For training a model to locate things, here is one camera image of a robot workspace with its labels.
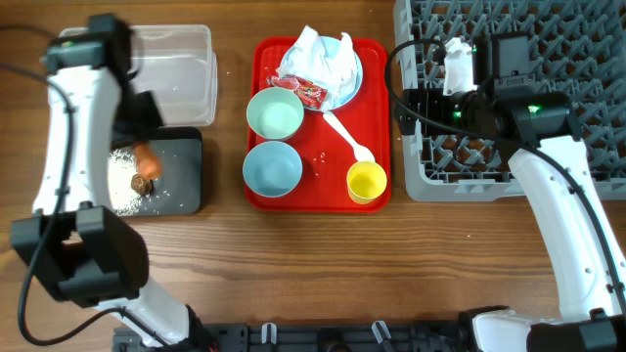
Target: gray dish rack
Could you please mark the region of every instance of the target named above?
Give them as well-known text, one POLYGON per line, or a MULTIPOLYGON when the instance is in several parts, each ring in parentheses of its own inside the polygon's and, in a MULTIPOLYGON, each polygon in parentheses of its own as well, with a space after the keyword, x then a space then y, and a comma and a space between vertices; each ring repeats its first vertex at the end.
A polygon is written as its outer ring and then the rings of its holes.
MULTIPOLYGON (((525 31, 530 34, 533 73, 542 91, 565 92, 573 102, 602 199, 626 199, 626 0, 396 0, 396 46, 415 38, 446 41, 525 31)), ((439 88, 443 72, 423 45, 397 58, 402 84, 439 88)), ((463 140, 454 160, 456 136, 403 136, 406 188, 416 201, 492 201, 523 196, 504 171, 491 141, 463 140)))

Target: small orange object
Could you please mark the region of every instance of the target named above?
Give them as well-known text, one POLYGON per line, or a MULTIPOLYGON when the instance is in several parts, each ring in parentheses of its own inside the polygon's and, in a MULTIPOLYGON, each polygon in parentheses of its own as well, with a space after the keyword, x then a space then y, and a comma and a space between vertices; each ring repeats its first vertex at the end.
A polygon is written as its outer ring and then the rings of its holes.
POLYGON ((154 180, 162 173, 160 159, 150 150, 148 143, 136 143, 133 146, 137 171, 146 180, 154 180))

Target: light blue bowl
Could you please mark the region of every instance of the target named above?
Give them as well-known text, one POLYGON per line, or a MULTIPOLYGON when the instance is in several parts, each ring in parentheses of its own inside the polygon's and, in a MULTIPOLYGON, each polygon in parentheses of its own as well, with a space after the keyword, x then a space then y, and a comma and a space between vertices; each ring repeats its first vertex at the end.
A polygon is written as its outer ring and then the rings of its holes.
POLYGON ((285 141, 304 121, 302 102, 294 92, 271 87, 256 93, 247 105, 247 124, 268 141, 285 141))
POLYGON ((302 177, 302 159, 283 142, 265 142, 254 147, 244 160, 244 181, 256 194, 282 197, 291 192, 302 177))

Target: red tray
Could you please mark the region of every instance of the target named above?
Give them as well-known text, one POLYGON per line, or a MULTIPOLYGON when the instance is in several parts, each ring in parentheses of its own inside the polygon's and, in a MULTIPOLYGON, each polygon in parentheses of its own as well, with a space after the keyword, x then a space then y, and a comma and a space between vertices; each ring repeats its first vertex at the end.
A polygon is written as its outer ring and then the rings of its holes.
MULTIPOLYGON (((274 37, 262 41, 254 51, 254 71, 250 96, 268 88, 267 75, 275 72, 295 37, 274 37)), ((350 145, 336 133, 320 112, 306 110, 304 122, 286 143, 302 158, 303 173, 293 191, 281 198, 265 198, 246 186, 247 200, 260 210, 300 212, 375 212, 391 197, 389 144, 389 98, 383 72, 387 54, 372 39, 353 39, 354 50, 363 65, 363 83, 357 95, 344 107, 334 110, 337 118, 357 143, 369 148, 387 174, 382 196, 360 205, 348 196, 346 175, 356 162, 350 145)), ((248 128, 247 150, 265 139, 248 128)))

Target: clear plastic container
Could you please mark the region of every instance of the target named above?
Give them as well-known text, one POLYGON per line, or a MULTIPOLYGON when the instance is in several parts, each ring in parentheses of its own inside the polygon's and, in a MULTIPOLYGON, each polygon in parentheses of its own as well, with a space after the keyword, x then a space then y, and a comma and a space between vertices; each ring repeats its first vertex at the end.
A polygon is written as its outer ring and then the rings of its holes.
MULTIPOLYGON (((142 65, 133 79, 138 92, 152 90, 163 123, 168 126, 206 126, 215 118, 217 62, 211 32, 205 25, 135 25, 141 39, 133 39, 133 65, 142 65)), ((80 34, 68 28, 61 36, 80 34)))

